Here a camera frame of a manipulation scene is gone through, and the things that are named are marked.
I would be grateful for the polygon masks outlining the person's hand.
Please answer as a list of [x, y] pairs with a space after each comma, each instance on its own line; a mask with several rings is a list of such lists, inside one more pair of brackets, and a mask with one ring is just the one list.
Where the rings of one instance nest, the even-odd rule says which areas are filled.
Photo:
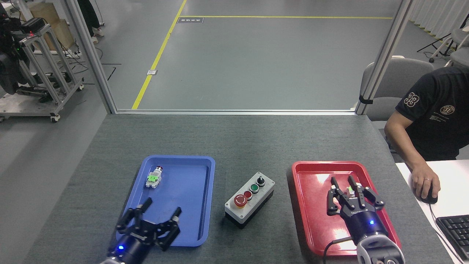
[[412, 171], [411, 183], [416, 197], [421, 201], [435, 203], [438, 200], [440, 181], [433, 171]]

